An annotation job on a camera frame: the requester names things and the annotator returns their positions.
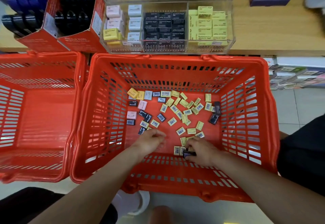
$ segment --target tiled floor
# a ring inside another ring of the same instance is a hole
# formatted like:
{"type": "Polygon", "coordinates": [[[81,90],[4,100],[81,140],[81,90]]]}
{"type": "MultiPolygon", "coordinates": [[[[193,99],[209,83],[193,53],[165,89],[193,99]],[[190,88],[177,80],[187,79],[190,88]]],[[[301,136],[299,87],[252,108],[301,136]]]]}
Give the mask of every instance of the tiled floor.
{"type": "MultiPolygon", "coordinates": [[[[273,95],[277,102],[279,128],[282,132],[292,134],[312,119],[325,113],[324,89],[281,90],[273,91],[273,95]]],[[[0,199],[27,186],[68,193],[77,185],[72,183],[69,178],[59,183],[13,182],[8,185],[0,183],[0,199]]],[[[122,218],[118,224],[146,223],[150,209],[159,205],[170,206],[175,213],[177,223],[272,223],[252,203],[231,201],[206,203],[198,197],[152,193],[148,210],[134,218],[122,218]]]]}

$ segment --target forearm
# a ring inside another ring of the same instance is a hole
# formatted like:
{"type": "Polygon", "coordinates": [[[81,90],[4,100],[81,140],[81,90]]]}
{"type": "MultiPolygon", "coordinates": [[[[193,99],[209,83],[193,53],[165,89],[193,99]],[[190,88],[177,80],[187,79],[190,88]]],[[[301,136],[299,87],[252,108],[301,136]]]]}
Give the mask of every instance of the forearm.
{"type": "Polygon", "coordinates": [[[136,150],[129,147],[121,152],[30,224],[99,223],[131,169],[139,162],[136,150]]]}
{"type": "Polygon", "coordinates": [[[323,223],[325,198],[321,195],[228,152],[217,152],[213,163],[274,223],[323,223]]]}

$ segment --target person's right hand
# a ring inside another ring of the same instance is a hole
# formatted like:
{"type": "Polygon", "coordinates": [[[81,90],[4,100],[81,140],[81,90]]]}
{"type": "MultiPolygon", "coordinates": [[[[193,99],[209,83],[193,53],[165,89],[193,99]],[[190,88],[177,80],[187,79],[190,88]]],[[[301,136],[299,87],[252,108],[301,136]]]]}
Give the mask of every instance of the person's right hand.
{"type": "Polygon", "coordinates": [[[205,139],[195,136],[187,141],[185,148],[192,146],[196,156],[186,156],[185,159],[200,166],[213,166],[213,158],[217,156],[219,150],[205,139]]]}

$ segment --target pink eraser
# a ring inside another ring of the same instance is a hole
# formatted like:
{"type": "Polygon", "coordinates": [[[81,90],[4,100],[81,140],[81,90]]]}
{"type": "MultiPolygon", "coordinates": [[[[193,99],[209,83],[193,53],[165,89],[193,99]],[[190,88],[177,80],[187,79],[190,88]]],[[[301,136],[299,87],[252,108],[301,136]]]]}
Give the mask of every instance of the pink eraser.
{"type": "Polygon", "coordinates": [[[135,111],[128,111],[126,115],[127,119],[136,119],[136,112],[135,111]]]}
{"type": "Polygon", "coordinates": [[[148,102],[146,102],[146,101],[142,101],[142,100],[140,100],[139,105],[138,105],[138,108],[139,108],[139,109],[142,109],[142,110],[146,110],[147,103],[148,103],[148,102]]]}

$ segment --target hand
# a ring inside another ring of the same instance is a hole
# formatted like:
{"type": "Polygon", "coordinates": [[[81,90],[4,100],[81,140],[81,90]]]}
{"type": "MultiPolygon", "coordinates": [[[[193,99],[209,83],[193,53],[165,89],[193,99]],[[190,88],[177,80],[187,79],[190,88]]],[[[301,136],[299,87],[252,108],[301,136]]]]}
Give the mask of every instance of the hand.
{"type": "Polygon", "coordinates": [[[185,159],[194,162],[200,166],[213,166],[213,159],[217,156],[219,150],[205,139],[195,136],[187,141],[185,148],[192,146],[196,156],[186,156],[185,159]]]}
{"type": "Polygon", "coordinates": [[[161,148],[165,144],[166,134],[157,129],[149,129],[132,144],[139,153],[139,160],[141,161],[144,156],[154,152],[157,148],[161,148]]]}

